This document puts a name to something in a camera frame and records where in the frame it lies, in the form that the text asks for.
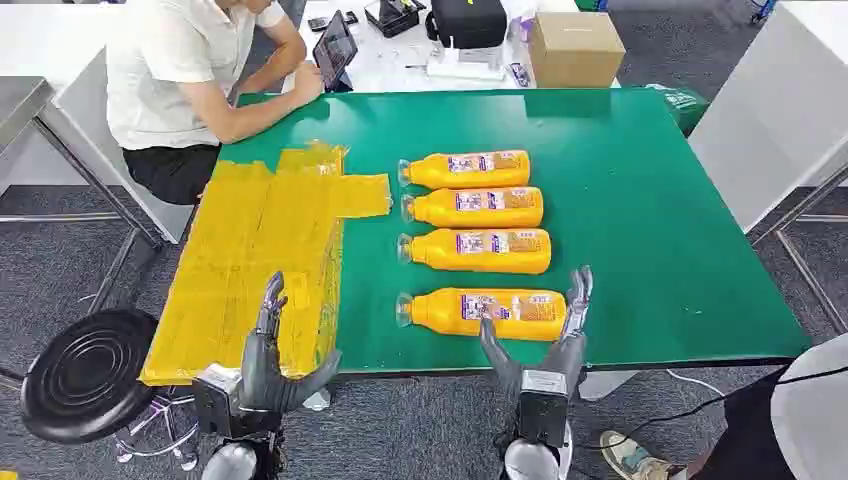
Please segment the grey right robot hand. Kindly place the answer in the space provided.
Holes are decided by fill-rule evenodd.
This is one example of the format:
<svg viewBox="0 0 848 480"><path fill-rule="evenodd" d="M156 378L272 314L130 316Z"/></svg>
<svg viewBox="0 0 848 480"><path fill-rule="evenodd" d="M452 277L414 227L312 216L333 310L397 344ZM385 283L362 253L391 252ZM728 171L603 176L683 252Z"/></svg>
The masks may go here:
<svg viewBox="0 0 848 480"><path fill-rule="evenodd" d="M492 315L483 314L480 322L480 344L508 396L518 396L525 371L541 372L543 386L554 387L551 393L566 397L574 394L584 364L587 343L584 324L594 278L590 265L573 270L570 277L572 285L566 292L566 320L559 337L551 343L546 356L539 364L524 365L514 361L496 337Z"/></svg>

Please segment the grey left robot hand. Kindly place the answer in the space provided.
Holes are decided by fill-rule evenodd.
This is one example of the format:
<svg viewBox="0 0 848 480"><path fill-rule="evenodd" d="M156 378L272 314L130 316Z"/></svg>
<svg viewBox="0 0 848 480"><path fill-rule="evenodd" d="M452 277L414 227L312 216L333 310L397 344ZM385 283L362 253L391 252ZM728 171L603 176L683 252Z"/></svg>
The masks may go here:
<svg viewBox="0 0 848 480"><path fill-rule="evenodd" d="M334 350L312 373L291 379L280 370L278 334L280 313L287 303L280 271L269 279L260 304L256 327L246 337L241 361L240 408L284 413L295 410L324 388L337 374L342 352Z"/></svg>

